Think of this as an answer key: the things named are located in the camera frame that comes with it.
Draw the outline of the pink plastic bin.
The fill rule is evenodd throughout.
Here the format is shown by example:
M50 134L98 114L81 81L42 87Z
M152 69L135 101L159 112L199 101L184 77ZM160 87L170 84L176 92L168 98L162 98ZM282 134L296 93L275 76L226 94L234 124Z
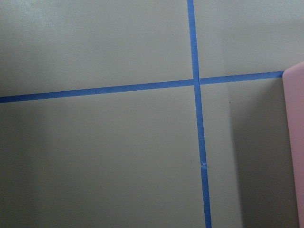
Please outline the pink plastic bin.
M304 63L284 71L283 87L290 136L299 227L304 226Z

